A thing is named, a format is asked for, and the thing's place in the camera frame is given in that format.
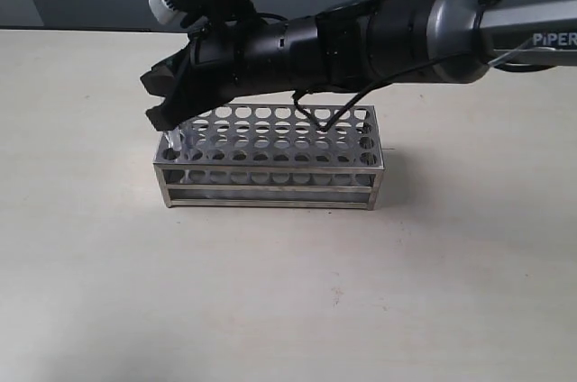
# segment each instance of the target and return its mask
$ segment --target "white table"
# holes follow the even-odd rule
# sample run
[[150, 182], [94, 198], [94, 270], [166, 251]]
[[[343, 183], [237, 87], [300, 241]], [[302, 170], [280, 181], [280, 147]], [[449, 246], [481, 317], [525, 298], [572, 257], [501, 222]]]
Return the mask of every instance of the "white table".
[[169, 210], [183, 41], [0, 32], [0, 380], [575, 380], [577, 69], [370, 95], [374, 212]]

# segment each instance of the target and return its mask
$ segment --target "table surface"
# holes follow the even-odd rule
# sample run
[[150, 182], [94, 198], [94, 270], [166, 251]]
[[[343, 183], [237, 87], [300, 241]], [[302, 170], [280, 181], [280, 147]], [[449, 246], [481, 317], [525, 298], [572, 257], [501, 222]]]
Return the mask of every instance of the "table surface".
[[575, 380], [576, 70], [369, 95], [376, 211], [167, 209], [185, 39], [0, 32], [0, 380]]

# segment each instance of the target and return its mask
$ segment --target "robotic arm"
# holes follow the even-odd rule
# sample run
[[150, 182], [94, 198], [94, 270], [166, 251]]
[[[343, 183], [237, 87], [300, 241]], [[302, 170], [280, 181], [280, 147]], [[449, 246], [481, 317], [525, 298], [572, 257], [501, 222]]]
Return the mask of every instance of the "robotic arm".
[[[328, 130], [392, 83], [471, 83], [491, 67], [577, 66], [577, 0], [354, 0], [290, 21], [258, 13], [251, 0], [149, 4], [160, 23], [179, 18], [189, 39], [141, 77], [164, 98], [146, 112], [158, 131], [238, 96], [281, 91], [295, 91], [298, 110]], [[298, 104], [315, 92], [357, 95], [321, 124]]]

